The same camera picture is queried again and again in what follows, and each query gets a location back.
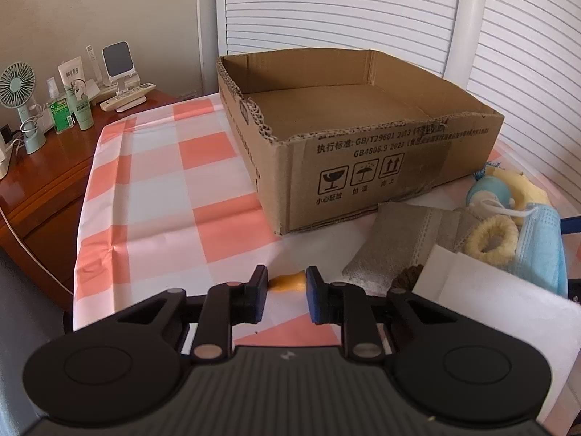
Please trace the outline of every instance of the wooden cabinet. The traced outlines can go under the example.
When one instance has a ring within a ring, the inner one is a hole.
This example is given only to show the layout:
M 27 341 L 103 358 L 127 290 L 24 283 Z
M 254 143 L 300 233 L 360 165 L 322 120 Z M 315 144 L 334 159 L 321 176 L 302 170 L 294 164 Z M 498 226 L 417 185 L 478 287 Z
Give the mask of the wooden cabinet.
M 94 107 L 95 126 L 86 131 L 75 126 L 59 135 L 52 130 L 35 153 L 21 148 L 12 156 L 8 174 L 0 180 L 0 207 L 19 239 L 60 284 L 34 262 L 1 219 L 0 246 L 64 310 L 73 308 L 78 223 L 101 131 L 125 116 L 175 102 L 154 90 L 144 104 L 122 114 Z

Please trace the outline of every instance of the power cord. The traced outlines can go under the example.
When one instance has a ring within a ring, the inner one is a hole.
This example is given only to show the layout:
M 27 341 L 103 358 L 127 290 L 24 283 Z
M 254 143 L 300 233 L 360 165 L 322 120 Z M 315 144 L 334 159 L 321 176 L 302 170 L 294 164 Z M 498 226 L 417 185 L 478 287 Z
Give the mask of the power cord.
M 12 149 L 14 149 L 14 155 L 18 154 L 18 150 L 21 146 L 24 146 L 24 134 L 18 131 L 19 134 L 14 135 L 14 138 L 11 141 Z
M 20 144 L 19 139 L 17 138 L 15 141 L 17 141 L 17 146 L 16 149 L 18 149 L 18 146 Z M 2 210 L 2 208 L 0 207 L 0 214 L 2 215 L 2 219 L 4 220 L 4 222 L 6 223 L 6 226 L 8 227 L 8 229 L 10 230 L 10 232 L 12 233 L 12 235 L 15 237 L 15 239 L 18 241 L 18 244 L 20 244 L 20 246 L 24 249 L 24 251 L 31 257 L 32 260 L 34 260 L 34 262 L 36 262 L 36 264 L 42 269 L 44 270 L 48 276 L 53 279 L 60 288 L 62 288 L 63 290 L 66 291 L 66 293 L 68 293 L 69 295 L 72 295 L 73 293 L 71 292 L 71 290 L 69 290 L 68 288 L 66 288 L 63 284 L 60 283 L 59 279 L 57 279 L 52 273 L 50 273 L 50 271 L 43 266 L 40 261 L 36 258 L 36 256 L 34 256 L 33 252 L 26 246 L 26 244 L 24 244 L 24 242 L 22 242 L 20 240 L 20 238 L 18 237 L 18 234 L 16 234 L 16 231 L 12 228 L 12 225 L 10 224 L 10 222 L 8 221 L 8 218 L 6 218 L 6 215 L 4 214 L 4 210 Z
M 31 110 L 37 109 L 37 113 L 33 116 L 29 116 L 23 122 L 20 123 L 20 131 L 22 132 L 23 135 L 26 135 L 26 133 L 34 133 L 38 130 L 37 120 L 42 118 L 42 114 L 44 113 L 46 106 L 47 106 L 46 103 L 43 103 L 43 104 L 35 103 L 35 104 L 30 106 Z M 32 123 L 33 127 L 32 128 L 25 128 L 24 125 L 26 123 Z

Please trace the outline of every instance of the scrunchie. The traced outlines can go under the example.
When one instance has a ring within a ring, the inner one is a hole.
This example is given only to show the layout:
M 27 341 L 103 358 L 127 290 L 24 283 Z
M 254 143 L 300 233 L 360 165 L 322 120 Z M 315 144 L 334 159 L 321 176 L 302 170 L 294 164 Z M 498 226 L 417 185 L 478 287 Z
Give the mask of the scrunchie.
M 494 249 L 483 252 L 494 236 L 502 237 L 503 241 Z M 501 214 L 492 216 L 482 221 L 470 233 L 464 245 L 464 252 L 486 264 L 502 267 L 513 258 L 518 242 L 518 228 L 512 219 Z

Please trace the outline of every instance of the louvered closet door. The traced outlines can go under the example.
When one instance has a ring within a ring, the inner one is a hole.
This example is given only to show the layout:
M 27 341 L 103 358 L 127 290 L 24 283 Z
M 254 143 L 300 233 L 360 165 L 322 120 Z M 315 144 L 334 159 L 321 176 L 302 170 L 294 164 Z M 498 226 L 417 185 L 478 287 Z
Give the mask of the louvered closet door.
M 442 75 L 456 1 L 226 0 L 226 48 L 378 49 Z
M 581 0 L 486 0 L 467 90 L 507 142 L 581 201 Z

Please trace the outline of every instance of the white tissue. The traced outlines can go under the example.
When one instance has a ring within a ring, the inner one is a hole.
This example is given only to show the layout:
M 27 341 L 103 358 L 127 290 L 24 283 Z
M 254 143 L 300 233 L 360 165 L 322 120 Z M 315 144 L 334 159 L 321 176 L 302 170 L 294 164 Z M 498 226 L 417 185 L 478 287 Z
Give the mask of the white tissue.
M 545 420 L 581 348 L 581 306 L 439 246 L 432 249 L 414 292 L 538 349 L 552 373 L 551 387 L 537 418 Z
M 89 101 L 100 94 L 100 92 L 101 89 L 92 78 L 86 81 L 86 96 L 89 98 Z

